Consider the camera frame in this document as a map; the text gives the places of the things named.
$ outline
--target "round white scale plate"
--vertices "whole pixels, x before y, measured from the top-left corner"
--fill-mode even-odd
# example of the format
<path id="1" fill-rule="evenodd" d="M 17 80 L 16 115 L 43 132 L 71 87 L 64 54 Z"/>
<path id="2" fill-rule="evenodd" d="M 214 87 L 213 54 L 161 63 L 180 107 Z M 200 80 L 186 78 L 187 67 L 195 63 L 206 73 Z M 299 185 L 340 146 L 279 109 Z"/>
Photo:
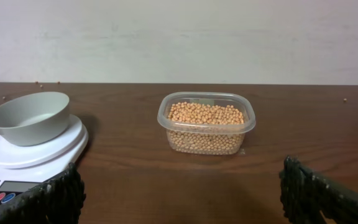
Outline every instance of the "round white scale plate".
<path id="1" fill-rule="evenodd" d="M 0 136 L 0 167 L 18 169 L 41 164 L 51 160 L 78 144 L 83 138 L 82 122 L 70 115 L 70 124 L 59 136 L 35 146 L 16 146 Z"/>

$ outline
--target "bowl rim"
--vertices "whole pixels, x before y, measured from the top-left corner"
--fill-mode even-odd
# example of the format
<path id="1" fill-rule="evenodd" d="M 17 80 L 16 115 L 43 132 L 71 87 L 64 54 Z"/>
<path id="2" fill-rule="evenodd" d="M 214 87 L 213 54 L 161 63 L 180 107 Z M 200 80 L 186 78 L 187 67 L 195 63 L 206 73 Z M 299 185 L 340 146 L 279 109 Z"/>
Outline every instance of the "bowl rim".
<path id="1" fill-rule="evenodd" d="M 32 125 L 35 125 L 35 124 L 38 124 L 38 123 L 41 123 L 42 121 L 45 121 L 47 119 L 50 119 L 54 116 L 56 116 L 57 114 L 59 114 L 60 112 L 62 112 L 69 104 L 70 102 L 70 97 L 68 97 L 68 95 L 64 94 L 64 93 L 60 93 L 60 92 L 57 92 L 57 91 L 46 91 L 46 92 L 41 92 L 41 93 L 31 93 L 31 94 L 28 94 L 28 95 L 24 95 L 24 96 L 20 96 L 18 98 L 14 98 L 13 100 L 10 100 L 6 103 L 3 103 L 0 105 L 0 109 L 6 105 L 9 105 L 9 104 L 12 104 L 14 103 L 16 100 L 19 100 L 19 99 L 22 99 L 22 98 L 25 98 L 25 97 L 28 97 L 28 96 L 32 96 L 32 95 L 43 95 L 43 94 L 46 94 L 46 93 L 58 93 L 59 95 L 61 95 L 62 97 L 65 98 L 65 100 L 67 100 L 66 104 L 64 107 L 62 107 L 59 111 L 57 111 L 54 115 L 48 117 L 48 118 L 44 118 L 36 123 L 32 123 L 32 124 L 25 124 L 25 125 L 20 125 L 20 126 L 14 126 L 14 127 L 0 127 L 0 129 L 16 129 L 16 128 L 24 128 L 24 127 L 28 127 L 28 126 L 32 126 Z"/>

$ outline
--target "wooden table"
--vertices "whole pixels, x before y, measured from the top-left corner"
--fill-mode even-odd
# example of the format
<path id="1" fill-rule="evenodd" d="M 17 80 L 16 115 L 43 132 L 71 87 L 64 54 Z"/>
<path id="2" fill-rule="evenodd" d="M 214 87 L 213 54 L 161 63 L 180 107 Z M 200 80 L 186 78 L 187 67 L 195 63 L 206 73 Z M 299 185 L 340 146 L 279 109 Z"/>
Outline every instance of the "wooden table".
<path id="1" fill-rule="evenodd" d="M 0 83 L 0 104 L 61 91 L 90 133 L 79 172 L 88 197 L 80 223 L 288 223 L 278 172 L 286 155 L 358 191 L 358 86 Z M 176 91 L 236 93 L 257 124 L 245 155 L 170 149 L 157 122 Z"/>

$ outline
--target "clear plastic container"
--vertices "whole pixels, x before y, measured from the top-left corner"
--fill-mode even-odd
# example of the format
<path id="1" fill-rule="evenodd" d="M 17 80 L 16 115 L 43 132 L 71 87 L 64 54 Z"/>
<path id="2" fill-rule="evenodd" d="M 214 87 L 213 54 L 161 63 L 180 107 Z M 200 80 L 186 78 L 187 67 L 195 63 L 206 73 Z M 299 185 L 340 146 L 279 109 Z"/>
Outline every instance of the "clear plastic container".
<path id="1" fill-rule="evenodd" d="M 184 102 L 224 107 L 233 105 L 234 109 L 242 112 L 244 124 L 193 124 L 168 119 L 172 105 Z M 249 101 L 242 96 L 230 93 L 172 93 L 161 102 L 157 120 L 167 129 L 167 137 L 172 149 L 207 155 L 236 153 L 245 133 L 256 124 L 255 113 Z"/>

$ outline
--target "white wall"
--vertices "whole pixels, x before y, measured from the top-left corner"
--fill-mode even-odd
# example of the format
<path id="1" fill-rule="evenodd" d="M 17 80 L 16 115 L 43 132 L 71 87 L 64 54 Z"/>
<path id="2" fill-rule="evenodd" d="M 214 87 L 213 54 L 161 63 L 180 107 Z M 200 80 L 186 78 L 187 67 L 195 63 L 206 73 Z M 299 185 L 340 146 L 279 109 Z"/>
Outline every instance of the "white wall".
<path id="1" fill-rule="evenodd" d="M 358 0 L 0 0 L 0 82 L 358 85 Z"/>

